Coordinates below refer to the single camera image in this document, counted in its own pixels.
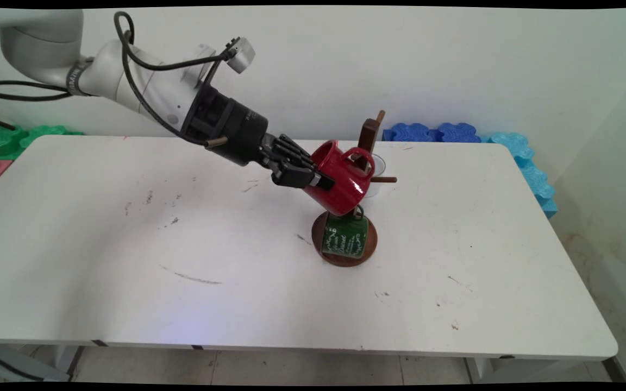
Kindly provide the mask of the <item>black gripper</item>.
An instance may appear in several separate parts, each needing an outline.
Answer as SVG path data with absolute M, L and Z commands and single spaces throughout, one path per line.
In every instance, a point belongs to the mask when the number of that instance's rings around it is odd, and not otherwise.
M 224 96 L 210 84 L 200 84 L 182 124 L 181 137 L 236 165 L 255 162 L 266 167 L 266 156 L 260 148 L 267 128 L 268 119 L 263 115 Z M 286 159 L 269 161 L 275 185 L 298 189 L 312 186 L 324 191 L 335 186 L 335 180 L 320 171 L 310 154 L 285 134 L 273 139 L 272 149 Z

